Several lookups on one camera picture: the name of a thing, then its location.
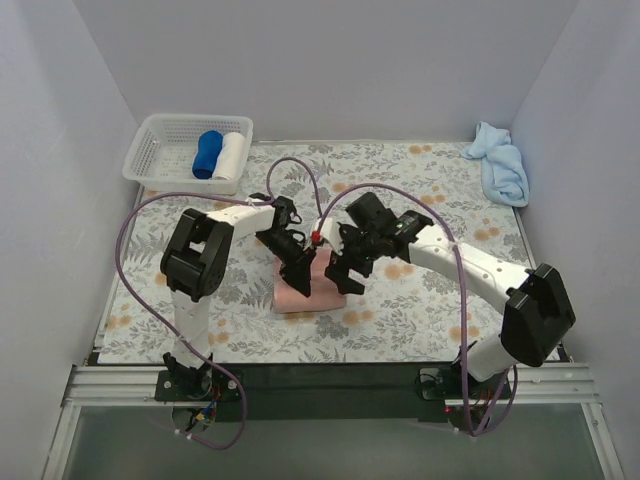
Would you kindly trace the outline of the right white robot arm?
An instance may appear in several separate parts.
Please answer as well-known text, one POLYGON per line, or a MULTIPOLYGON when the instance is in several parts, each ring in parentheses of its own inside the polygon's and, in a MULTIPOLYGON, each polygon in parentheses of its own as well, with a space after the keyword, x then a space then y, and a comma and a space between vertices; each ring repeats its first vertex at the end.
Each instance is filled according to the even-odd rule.
POLYGON ((312 231, 314 243, 331 247, 325 275, 340 293, 363 294, 363 284, 350 273, 368 277, 374 262, 386 256, 464 280, 464 292, 473 292, 501 314, 499 332, 460 351, 456 363, 471 382, 485 382, 517 363, 541 366, 576 322, 562 277, 548 264, 531 269, 456 243, 432 216, 414 210, 397 216, 372 192, 346 212, 349 223, 322 216, 312 231))

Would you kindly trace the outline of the pink towel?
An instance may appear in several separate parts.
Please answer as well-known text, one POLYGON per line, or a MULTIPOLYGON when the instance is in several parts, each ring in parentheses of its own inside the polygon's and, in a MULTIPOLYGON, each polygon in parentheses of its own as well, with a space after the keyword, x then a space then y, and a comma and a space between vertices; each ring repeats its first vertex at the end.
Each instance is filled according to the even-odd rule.
POLYGON ((346 296, 325 276, 332 251, 319 249, 311 264, 311 295, 305 297, 290 287, 280 276, 281 261, 274 259, 273 309, 276 313, 322 312, 346 306, 346 296))

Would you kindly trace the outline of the light blue towel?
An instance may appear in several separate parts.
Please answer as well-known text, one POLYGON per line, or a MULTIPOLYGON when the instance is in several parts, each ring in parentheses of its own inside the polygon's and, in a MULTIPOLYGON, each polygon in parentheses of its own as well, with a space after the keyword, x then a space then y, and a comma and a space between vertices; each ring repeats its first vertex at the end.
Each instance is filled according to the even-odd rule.
POLYGON ((479 122, 473 142, 460 155, 480 162, 481 187, 490 201, 513 208, 529 204, 529 182, 522 156, 507 129, 479 122))

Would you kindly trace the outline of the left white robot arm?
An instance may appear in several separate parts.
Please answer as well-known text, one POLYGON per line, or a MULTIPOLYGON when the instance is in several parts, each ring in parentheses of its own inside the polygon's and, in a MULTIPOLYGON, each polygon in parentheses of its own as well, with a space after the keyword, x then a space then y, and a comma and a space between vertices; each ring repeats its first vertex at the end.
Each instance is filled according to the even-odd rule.
POLYGON ((311 265, 316 248, 304 233, 291 230, 301 219, 292 200, 264 196, 244 204, 204 213, 188 209, 180 217, 161 259, 174 305, 179 335, 171 352, 163 355, 173 385, 189 398, 210 390, 209 313, 234 242, 256 237, 281 262, 280 275, 305 297, 311 295, 311 265))

